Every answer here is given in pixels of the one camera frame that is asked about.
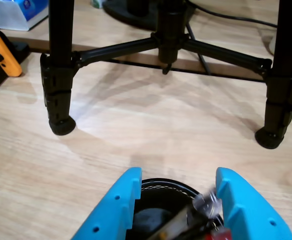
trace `wooden floor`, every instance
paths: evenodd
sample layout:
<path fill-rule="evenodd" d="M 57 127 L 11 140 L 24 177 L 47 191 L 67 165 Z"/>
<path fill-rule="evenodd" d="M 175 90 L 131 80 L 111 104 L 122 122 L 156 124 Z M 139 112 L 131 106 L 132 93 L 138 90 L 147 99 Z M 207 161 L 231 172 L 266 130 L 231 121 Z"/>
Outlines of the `wooden floor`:
<path fill-rule="evenodd" d="M 279 148 L 255 142 L 263 83 L 94 63 L 75 77 L 76 129 L 56 136 L 39 55 L 22 67 L 23 77 L 0 87 L 0 240 L 70 239 L 133 166 L 144 179 L 171 178 L 200 192 L 214 184 L 217 167 L 231 168 L 292 230 L 292 123 Z"/>

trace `tripod leg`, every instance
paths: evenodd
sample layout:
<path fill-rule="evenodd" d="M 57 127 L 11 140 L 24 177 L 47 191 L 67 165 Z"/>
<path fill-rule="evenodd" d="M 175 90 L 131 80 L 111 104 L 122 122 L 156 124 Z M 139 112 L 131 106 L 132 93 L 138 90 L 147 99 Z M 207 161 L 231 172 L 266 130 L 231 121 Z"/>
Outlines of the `tripod leg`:
<path fill-rule="evenodd" d="M 273 68 L 265 77 L 267 102 L 264 127 L 255 134 L 257 142 L 275 149 L 282 142 L 292 119 L 292 3 L 280 0 Z"/>
<path fill-rule="evenodd" d="M 74 0 L 49 1 L 50 56 L 41 57 L 42 83 L 49 124 L 56 135 L 66 135 L 76 126 L 69 116 L 72 66 L 72 28 Z"/>

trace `tripod leg clamp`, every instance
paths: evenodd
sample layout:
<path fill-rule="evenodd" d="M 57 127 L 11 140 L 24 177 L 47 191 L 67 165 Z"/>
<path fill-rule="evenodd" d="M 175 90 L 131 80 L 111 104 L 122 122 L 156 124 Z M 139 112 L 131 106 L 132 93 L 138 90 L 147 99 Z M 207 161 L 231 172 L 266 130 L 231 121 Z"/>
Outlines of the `tripod leg clamp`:
<path fill-rule="evenodd" d="M 292 77 L 266 76 L 265 126 L 255 134 L 257 142 L 275 149 L 282 142 L 292 119 Z"/>
<path fill-rule="evenodd" d="M 45 54 L 41 55 L 40 63 L 49 125 L 54 134 L 66 135 L 76 126 L 69 116 L 74 69 L 51 66 L 50 57 Z"/>

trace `black round base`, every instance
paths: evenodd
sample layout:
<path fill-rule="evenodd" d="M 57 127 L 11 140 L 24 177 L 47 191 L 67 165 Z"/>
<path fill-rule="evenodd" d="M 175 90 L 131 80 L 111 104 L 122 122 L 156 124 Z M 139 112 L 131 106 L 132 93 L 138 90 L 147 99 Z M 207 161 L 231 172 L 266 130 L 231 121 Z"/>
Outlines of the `black round base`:
<path fill-rule="evenodd" d="M 255 139 L 259 145 L 266 149 L 277 148 L 284 138 L 274 136 L 274 134 L 267 132 L 263 127 L 255 133 Z"/>
<path fill-rule="evenodd" d="M 76 122 L 69 117 L 67 120 L 60 121 L 57 124 L 49 121 L 49 125 L 55 135 L 63 136 L 71 133 L 75 129 Z"/>
<path fill-rule="evenodd" d="M 135 201 L 132 229 L 126 240 L 146 240 L 174 218 L 199 193 L 193 188 L 170 179 L 152 178 L 142 181 L 141 198 Z M 214 221 L 216 226 L 222 219 Z M 213 224 L 207 224 L 207 232 Z"/>
<path fill-rule="evenodd" d="M 113 18 L 141 29 L 155 31 L 157 27 L 157 6 L 158 0 L 149 1 L 149 13 L 146 16 L 135 16 L 128 12 L 127 0 L 108 0 L 103 3 L 103 8 L 107 14 Z M 187 9 L 187 22 L 194 13 L 194 8 Z"/>

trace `yellow controller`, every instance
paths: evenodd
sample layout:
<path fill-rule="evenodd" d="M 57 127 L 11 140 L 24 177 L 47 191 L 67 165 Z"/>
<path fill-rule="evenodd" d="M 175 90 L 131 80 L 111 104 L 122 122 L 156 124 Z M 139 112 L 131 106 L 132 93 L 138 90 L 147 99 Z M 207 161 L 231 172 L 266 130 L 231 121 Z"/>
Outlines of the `yellow controller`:
<path fill-rule="evenodd" d="M 22 69 L 18 61 L 12 55 L 2 38 L 0 37 L 0 67 L 10 77 L 18 77 Z"/>

